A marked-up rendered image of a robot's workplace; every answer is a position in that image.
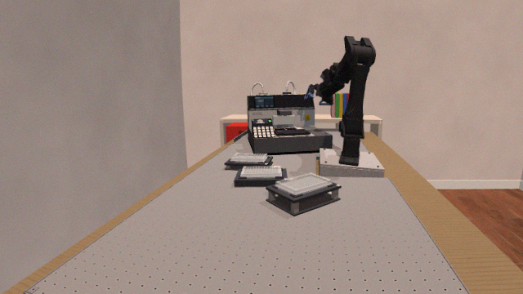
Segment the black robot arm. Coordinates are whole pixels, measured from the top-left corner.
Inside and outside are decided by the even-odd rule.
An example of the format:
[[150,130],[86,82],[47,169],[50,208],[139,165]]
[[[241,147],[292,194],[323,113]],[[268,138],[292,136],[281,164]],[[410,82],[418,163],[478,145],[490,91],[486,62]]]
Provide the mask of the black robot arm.
[[355,41],[354,37],[345,36],[344,43],[346,53],[342,60],[330,66],[331,72],[325,69],[320,75],[324,80],[320,84],[320,90],[329,83],[329,89],[338,92],[351,80],[348,103],[342,121],[339,122],[339,132],[344,138],[339,164],[358,167],[360,139],[364,139],[364,90],[370,67],[376,58],[376,51],[369,38]]

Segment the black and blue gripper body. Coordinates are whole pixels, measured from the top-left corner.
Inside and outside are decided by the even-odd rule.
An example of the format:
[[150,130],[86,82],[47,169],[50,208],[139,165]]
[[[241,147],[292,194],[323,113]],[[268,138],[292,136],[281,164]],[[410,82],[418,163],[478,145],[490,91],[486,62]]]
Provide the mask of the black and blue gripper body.
[[335,94],[336,92],[333,92],[329,89],[329,83],[328,83],[328,86],[326,86],[322,90],[320,90],[319,84],[315,84],[315,85],[311,84],[310,89],[311,89],[311,93],[313,93],[313,94],[315,93],[315,89],[316,89],[316,93],[315,93],[316,96],[322,97],[322,101],[333,105],[333,94]]

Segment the white well plate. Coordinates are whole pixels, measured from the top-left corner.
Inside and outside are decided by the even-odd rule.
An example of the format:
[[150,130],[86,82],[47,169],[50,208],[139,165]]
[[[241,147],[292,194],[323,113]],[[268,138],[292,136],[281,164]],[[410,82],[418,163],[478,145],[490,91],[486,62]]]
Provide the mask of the white well plate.
[[282,176],[280,166],[243,167],[241,176],[247,178],[275,178]]
[[258,163],[265,162],[267,159],[267,154],[240,154],[237,153],[230,158],[230,161],[235,161],[236,163]]
[[332,182],[330,179],[318,176],[313,173],[295,176],[293,178],[275,182],[275,186],[278,187],[278,189],[281,189],[288,194],[294,194],[295,196],[298,194],[307,194],[318,189],[323,189],[331,184]]

